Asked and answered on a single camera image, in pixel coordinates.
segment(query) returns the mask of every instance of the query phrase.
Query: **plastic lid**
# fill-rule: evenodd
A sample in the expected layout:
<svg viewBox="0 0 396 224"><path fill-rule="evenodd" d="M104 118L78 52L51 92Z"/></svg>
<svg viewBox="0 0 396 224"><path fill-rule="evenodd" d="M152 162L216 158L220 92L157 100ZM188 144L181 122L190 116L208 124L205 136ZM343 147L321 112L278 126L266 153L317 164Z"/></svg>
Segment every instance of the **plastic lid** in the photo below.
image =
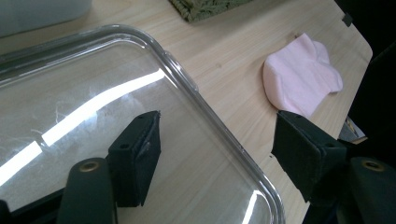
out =
<svg viewBox="0 0 396 224"><path fill-rule="evenodd" d="M105 157L134 117L160 110L162 154L143 207L120 223L284 223L273 185L149 35L110 25L0 57L0 199L11 210Z"/></svg>

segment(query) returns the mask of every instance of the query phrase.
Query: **wooden table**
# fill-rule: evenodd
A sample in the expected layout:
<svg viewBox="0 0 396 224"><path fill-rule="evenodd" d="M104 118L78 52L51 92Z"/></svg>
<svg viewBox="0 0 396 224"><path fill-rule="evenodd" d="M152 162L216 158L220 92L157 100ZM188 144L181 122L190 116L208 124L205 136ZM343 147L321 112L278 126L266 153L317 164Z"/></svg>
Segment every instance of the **wooden table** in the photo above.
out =
<svg viewBox="0 0 396 224"><path fill-rule="evenodd" d="M287 223L301 223L308 207L271 155L276 109L262 85L262 63L296 35L323 43L344 89L327 96L310 118L336 138L352 104L372 51L358 30L342 22L331 0L256 0L193 24L168 1L93 0L83 17L0 38L0 54L51 39L119 23L152 35L184 66L200 93L279 191Z"/></svg>

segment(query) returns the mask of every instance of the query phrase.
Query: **pink sponge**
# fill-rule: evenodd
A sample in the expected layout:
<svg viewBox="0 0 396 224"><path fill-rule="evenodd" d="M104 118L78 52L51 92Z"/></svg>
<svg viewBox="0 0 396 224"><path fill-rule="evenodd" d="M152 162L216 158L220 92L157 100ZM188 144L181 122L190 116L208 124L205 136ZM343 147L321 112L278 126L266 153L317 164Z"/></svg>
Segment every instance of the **pink sponge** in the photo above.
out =
<svg viewBox="0 0 396 224"><path fill-rule="evenodd" d="M268 56L263 67L265 93L272 105L309 118L330 92L343 89L326 47L302 34Z"/></svg>

